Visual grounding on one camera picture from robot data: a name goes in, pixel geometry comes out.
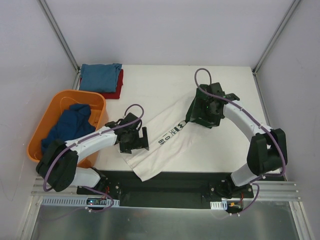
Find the white and green t-shirt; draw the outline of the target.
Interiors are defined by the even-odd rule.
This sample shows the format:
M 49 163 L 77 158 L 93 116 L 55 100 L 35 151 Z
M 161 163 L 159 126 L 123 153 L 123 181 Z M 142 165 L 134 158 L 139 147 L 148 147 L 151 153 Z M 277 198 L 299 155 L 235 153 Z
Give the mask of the white and green t-shirt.
M 131 154 L 121 154 L 141 181 L 158 175 L 181 154 L 214 132 L 214 127 L 187 120 L 186 115 L 195 96 L 195 90 L 187 92 L 144 125 L 149 150 L 142 148 L 133 150 Z

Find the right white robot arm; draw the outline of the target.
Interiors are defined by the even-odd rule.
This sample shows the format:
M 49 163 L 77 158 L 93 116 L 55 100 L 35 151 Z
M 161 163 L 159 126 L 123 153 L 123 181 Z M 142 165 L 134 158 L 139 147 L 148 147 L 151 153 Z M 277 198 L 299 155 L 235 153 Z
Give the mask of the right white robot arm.
M 231 199 L 242 193 L 249 184 L 287 165 L 285 132 L 262 126 L 248 116 L 234 93 L 226 94 L 220 83 L 200 84 L 189 107 L 186 119 L 203 127 L 218 127 L 221 120 L 232 121 L 246 136 L 249 149 L 246 163 L 216 185 L 219 197 Z

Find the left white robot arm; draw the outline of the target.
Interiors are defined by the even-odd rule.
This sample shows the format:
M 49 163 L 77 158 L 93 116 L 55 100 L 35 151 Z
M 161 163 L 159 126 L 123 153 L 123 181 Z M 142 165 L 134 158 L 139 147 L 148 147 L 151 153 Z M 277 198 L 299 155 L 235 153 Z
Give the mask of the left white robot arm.
M 149 149 L 147 127 L 141 118 L 127 113 L 118 121 L 111 121 L 99 130 L 83 137 L 62 141 L 54 140 L 36 166 L 44 179 L 43 190 L 61 192 L 70 186 L 82 187 L 94 194 L 105 194 L 107 177 L 95 167 L 83 168 L 78 164 L 88 156 L 106 147 L 119 146 L 124 154 Z

